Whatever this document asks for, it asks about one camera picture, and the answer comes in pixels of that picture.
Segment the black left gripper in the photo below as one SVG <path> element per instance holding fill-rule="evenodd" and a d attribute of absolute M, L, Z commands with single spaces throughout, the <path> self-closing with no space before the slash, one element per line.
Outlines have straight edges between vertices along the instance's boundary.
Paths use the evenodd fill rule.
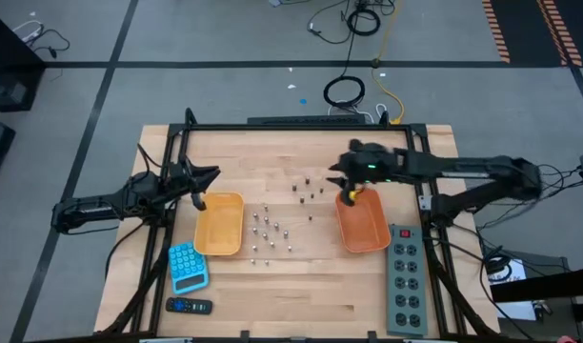
<path fill-rule="evenodd" d="M 181 198 L 189 194 L 192 204 L 199 211 L 207 206 L 201 198 L 211 183 L 221 173 L 218 166 L 197 167 L 184 155 L 171 166 L 170 191 L 173 198 Z"/>

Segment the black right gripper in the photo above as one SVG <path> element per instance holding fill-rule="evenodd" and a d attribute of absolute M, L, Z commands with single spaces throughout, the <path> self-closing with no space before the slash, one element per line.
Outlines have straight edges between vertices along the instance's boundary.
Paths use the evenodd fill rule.
<path fill-rule="evenodd" d="M 357 184 L 392 182 L 400 167 L 392 151 L 380 144 L 362 143 L 354 138 L 349 151 L 341 155 L 341 163 L 331 165 L 329 171 L 343 172 L 344 176 L 327 177 L 326 180 L 342 189 L 345 205 L 353 206 Z"/>

